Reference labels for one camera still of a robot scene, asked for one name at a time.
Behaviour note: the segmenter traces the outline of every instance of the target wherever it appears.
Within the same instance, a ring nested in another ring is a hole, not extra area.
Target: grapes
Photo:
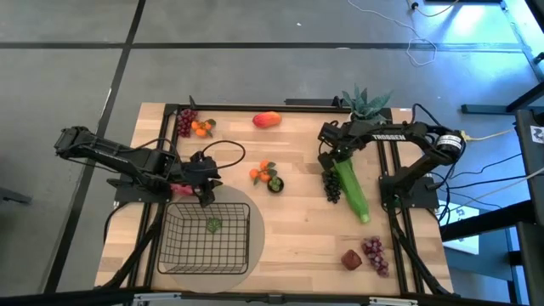
[[[178,135],[183,138],[190,137],[190,124],[196,119],[198,111],[184,109],[178,115]]]
[[[389,277],[389,263],[384,258],[383,251],[385,251],[385,247],[383,247],[380,237],[373,236],[370,239],[365,239],[361,247],[377,274],[381,277]]]
[[[326,193],[326,200],[334,204],[340,200],[340,180],[336,173],[325,171],[321,174],[323,180],[323,189]]]

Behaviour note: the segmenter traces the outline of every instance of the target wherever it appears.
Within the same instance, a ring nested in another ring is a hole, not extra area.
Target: wire basket
[[[247,271],[250,207],[246,203],[171,203],[162,228],[158,270],[172,275],[239,275]],[[222,221],[213,234],[210,218]]]

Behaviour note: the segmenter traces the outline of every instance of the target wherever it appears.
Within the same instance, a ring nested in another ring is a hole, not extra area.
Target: mango
[[[267,111],[253,118],[253,124],[257,128],[269,128],[281,122],[281,116],[275,111]]]

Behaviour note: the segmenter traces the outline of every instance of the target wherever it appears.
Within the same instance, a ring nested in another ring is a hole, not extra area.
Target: wooden tabletop
[[[141,105],[132,147],[158,137],[163,109],[164,104]],[[394,122],[411,118],[411,111],[407,109],[392,109],[392,114]],[[217,122],[213,139],[193,136],[178,142],[182,159],[219,139],[234,140],[246,148],[246,158],[241,163],[221,169],[219,174],[225,184],[244,191],[256,203],[264,219],[265,242],[255,270],[230,292],[398,295],[388,218],[380,207],[377,177],[381,169],[376,143],[356,151],[352,158],[371,212],[371,222],[361,224],[343,197],[336,205],[326,200],[320,177],[322,169],[317,162],[317,135],[323,122],[344,122],[347,115],[282,113],[281,124],[268,129],[253,126],[255,115],[245,111],[201,111],[200,120]],[[393,171],[388,143],[385,145],[389,170]],[[218,165],[237,160],[240,153],[229,144],[213,146],[207,151]],[[399,142],[399,154],[402,164],[410,165],[421,156],[421,151],[414,144]],[[248,176],[250,169],[258,167],[263,159],[276,163],[278,175],[285,182],[286,187],[279,196],[272,196],[265,184],[254,186]],[[106,283],[133,250],[142,207],[142,203],[131,203],[112,218],[95,285]],[[436,219],[424,209],[411,209],[411,220],[420,257],[441,285],[451,291]],[[388,278],[377,275],[360,249],[360,242],[373,235],[379,235],[386,247],[385,255],[390,263]],[[340,257],[348,249],[363,258],[363,264],[351,272],[340,264]],[[140,262],[137,285],[143,283],[146,263],[147,253]],[[410,260],[405,254],[404,263],[408,287],[414,291]],[[164,277],[155,266],[152,288],[184,290]]]

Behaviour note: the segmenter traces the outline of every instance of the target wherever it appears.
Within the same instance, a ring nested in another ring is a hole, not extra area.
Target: white cable
[[[474,202],[474,201],[477,201],[477,200],[479,200],[479,199],[481,199],[481,198],[483,198],[483,197],[492,195],[492,194],[494,194],[494,193],[496,193],[496,192],[505,190],[505,189],[507,189],[507,188],[510,188],[510,187],[516,185],[516,184],[522,183],[522,182],[524,182],[524,181],[526,181],[526,180],[528,180],[528,179],[531,179],[531,178],[535,177],[536,175],[540,174],[541,172],[544,172],[544,167],[542,167],[540,170],[535,171],[534,173],[532,173],[532,174],[530,174],[530,175],[528,175],[528,176],[526,176],[526,177],[524,177],[524,178],[522,178],[522,179],[520,179],[520,180],[518,180],[518,181],[515,181],[515,182],[513,182],[513,183],[511,183],[511,184],[508,184],[508,185],[506,185],[506,186],[504,186],[504,187],[501,187],[501,188],[499,188],[499,189],[497,189],[497,190],[488,192],[488,193],[486,193],[486,194],[484,194],[484,195],[481,195],[481,196],[479,196],[479,197],[477,197],[477,198],[474,198],[474,199],[472,199],[472,200],[466,202],[465,204],[456,207],[456,209],[459,208],[459,207],[465,207],[465,206],[467,206],[468,204],[470,204],[470,203],[472,203],[472,202]]]
[[[412,30],[414,32],[414,34],[416,34],[417,38],[412,38],[409,42],[408,42],[408,49],[405,51],[406,52],[406,55],[408,55],[408,57],[410,58],[411,60],[411,63],[412,64],[415,64],[416,66],[425,66],[425,65],[428,65],[428,64],[431,64],[432,62],[434,62],[434,59],[436,58],[436,53],[438,51],[438,48],[436,48],[436,45],[434,43],[432,43],[431,41],[429,41],[427,38],[422,38],[421,36],[419,36],[419,34],[417,33],[416,29],[414,29],[413,27],[407,25],[407,24],[404,24],[398,20],[394,20],[393,18],[389,18],[387,16],[384,16],[376,11],[373,11],[373,10],[369,10],[369,9],[362,9],[360,7],[358,7],[357,5],[353,4],[351,2],[351,0],[348,0],[348,3],[353,6],[354,8],[358,9],[359,11],[363,12],[363,13],[372,13],[372,14],[376,14],[382,18],[384,18],[385,20],[389,20],[389,21],[393,21],[395,24],[397,24],[397,26],[402,26],[402,27],[405,27],[405,28],[408,28],[410,30]],[[422,42],[427,42],[427,43],[430,43],[431,46],[433,46],[434,48],[434,52],[433,52],[433,58],[429,61],[426,61],[424,63],[420,63],[418,62],[416,59],[414,59],[413,56],[411,56],[410,54],[410,46],[411,46],[411,43],[413,41],[422,41]]]
[[[452,3],[449,7],[447,8],[444,8],[443,10],[439,11],[438,13],[436,14],[425,14],[423,13],[418,7],[416,7],[416,10],[419,12],[419,14],[422,14],[423,16],[425,17],[434,17],[434,16],[438,16],[442,13],[444,13],[445,11],[447,11],[448,9],[451,9],[454,5],[456,5],[456,3],[458,3],[459,0],[456,0],[454,1],[454,3]],[[410,4],[410,6],[413,4],[413,2],[411,0],[408,0],[408,3]]]

